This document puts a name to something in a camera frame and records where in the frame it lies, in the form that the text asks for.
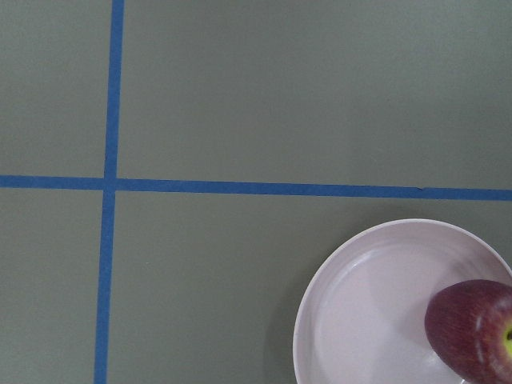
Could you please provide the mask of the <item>blue tape line lengthwise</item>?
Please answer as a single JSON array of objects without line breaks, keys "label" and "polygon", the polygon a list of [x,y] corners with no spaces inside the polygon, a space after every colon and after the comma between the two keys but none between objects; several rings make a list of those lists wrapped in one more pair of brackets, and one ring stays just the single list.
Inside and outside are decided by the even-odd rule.
[{"label": "blue tape line lengthwise", "polygon": [[111,3],[105,161],[102,181],[102,215],[94,348],[94,383],[108,382],[110,296],[118,167],[118,128],[122,83],[124,8],[124,1],[112,1]]}]

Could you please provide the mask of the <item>red apple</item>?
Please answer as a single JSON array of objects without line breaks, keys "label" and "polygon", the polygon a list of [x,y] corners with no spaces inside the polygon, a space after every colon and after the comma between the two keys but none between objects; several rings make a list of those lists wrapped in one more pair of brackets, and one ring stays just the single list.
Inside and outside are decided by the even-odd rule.
[{"label": "red apple", "polygon": [[424,317],[433,351],[469,383],[511,382],[511,287],[459,282],[437,292]]}]

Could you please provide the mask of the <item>pink plate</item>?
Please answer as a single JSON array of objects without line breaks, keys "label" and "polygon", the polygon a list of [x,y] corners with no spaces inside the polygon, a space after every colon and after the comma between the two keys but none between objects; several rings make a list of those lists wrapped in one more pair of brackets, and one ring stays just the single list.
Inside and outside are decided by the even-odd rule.
[{"label": "pink plate", "polygon": [[306,288],[294,326],[299,383],[459,383],[432,350],[433,294],[470,279],[510,283],[503,258],[471,232],[410,218],[364,230],[337,248]]}]

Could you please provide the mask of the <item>blue tape line crosswise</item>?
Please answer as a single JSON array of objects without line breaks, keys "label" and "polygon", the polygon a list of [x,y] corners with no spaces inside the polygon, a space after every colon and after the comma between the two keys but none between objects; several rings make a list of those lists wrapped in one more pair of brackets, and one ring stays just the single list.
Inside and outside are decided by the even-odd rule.
[{"label": "blue tape line crosswise", "polygon": [[344,198],[400,198],[509,202],[510,190],[416,186],[363,186],[341,184],[228,182],[52,176],[3,175],[5,188],[45,190],[116,190],[191,194],[255,194]]}]

